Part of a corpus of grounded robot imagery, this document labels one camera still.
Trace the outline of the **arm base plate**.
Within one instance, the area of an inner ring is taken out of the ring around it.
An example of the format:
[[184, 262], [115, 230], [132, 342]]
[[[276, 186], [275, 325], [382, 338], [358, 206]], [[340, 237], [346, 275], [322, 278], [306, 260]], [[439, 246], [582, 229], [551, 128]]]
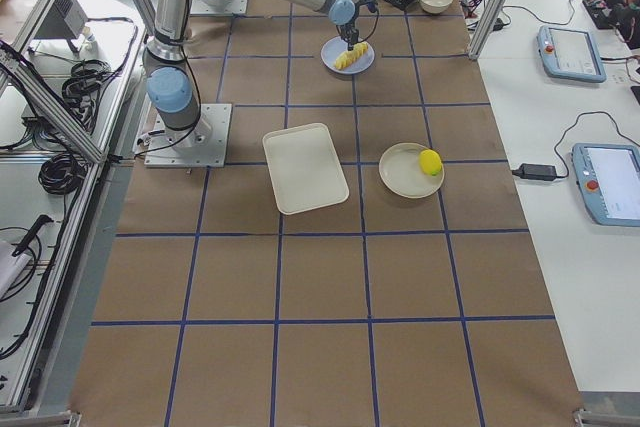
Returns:
[[192, 0], [190, 15], [196, 17], [227, 17], [244, 15], [248, 0]]
[[223, 167], [231, 123], [232, 105], [203, 104], [195, 129], [185, 133], [167, 130], [159, 114], [155, 115], [154, 130], [161, 130], [150, 138], [145, 150], [144, 165], [150, 168]]

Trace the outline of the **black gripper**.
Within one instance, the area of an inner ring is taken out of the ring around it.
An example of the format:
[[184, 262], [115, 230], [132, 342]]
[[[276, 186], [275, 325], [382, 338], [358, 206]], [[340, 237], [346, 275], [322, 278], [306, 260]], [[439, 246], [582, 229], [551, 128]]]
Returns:
[[359, 42], [359, 30], [354, 21], [339, 26], [340, 38], [348, 42], [349, 46], [355, 46]]

